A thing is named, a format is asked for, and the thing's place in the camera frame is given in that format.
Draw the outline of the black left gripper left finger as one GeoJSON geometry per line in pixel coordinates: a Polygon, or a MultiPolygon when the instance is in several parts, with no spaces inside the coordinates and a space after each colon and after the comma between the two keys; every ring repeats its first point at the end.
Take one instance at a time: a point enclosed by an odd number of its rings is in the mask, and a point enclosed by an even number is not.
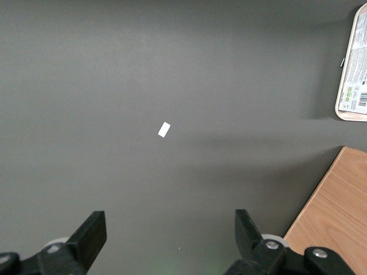
{"type": "Polygon", "coordinates": [[[45,246],[21,260],[1,253],[1,274],[87,274],[107,240],[104,211],[94,211],[65,242],[45,246]]]}

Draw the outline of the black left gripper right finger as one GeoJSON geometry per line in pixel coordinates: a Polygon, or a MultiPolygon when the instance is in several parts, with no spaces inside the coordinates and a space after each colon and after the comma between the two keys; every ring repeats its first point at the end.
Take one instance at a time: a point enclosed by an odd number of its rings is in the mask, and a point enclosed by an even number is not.
{"type": "Polygon", "coordinates": [[[264,238],[244,209],[235,210],[235,240],[241,258],[225,274],[354,274],[331,249],[312,246],[301,255],[283,239],[264,238]]]}

